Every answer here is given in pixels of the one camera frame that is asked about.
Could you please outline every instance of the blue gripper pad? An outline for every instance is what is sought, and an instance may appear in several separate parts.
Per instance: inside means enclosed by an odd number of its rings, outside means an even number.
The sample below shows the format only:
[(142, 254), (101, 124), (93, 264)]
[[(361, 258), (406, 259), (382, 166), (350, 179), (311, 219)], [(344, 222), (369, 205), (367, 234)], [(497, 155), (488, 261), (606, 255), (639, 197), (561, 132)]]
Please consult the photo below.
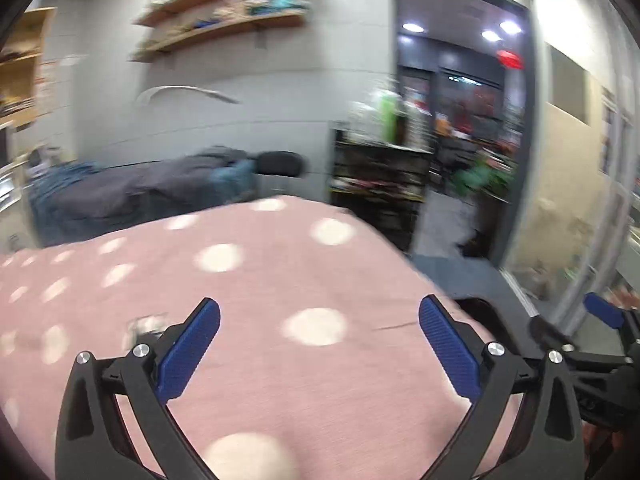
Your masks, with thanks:
[(475, 402), (481, 394), (478, 362), (456, 330), (430, 298), (420, 302), (418, 320), (456, 393)]
[(588, 292), (582, 300), (584, 307), (595, 317), (609, 325), (611, 328), (620, 328), (624, 321), (620, 309), (609, 301), (603, 300), (595, 292)]
[(165, 404), (180, 397), (220, 328), (220, 307), (208, 300), (158, 367), (156, 396)]

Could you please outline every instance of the floor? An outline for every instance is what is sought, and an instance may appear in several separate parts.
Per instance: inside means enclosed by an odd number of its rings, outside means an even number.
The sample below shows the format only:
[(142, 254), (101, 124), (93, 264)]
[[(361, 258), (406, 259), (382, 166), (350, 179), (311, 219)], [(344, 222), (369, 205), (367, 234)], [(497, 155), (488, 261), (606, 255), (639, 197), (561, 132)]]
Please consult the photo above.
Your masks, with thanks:
[(459, 198), (428, 190), (414, 231), (413, 253), (423, 256), (462, 258), (456, 243), (474, 233), (474, 209)]

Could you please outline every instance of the red lantern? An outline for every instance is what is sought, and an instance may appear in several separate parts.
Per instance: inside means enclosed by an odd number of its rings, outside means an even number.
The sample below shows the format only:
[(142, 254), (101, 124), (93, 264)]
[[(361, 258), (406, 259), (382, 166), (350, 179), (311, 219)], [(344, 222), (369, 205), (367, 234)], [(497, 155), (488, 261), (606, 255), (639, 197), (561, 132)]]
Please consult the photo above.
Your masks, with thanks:
[(522, 70), (524, 68), (522, 58), (514, 52), (510, 52), (509, 50), (499, 50), (496, 53), (496, 56), (498, 57), (498, 61), (507, 68), (516, 68), (518, 70)]

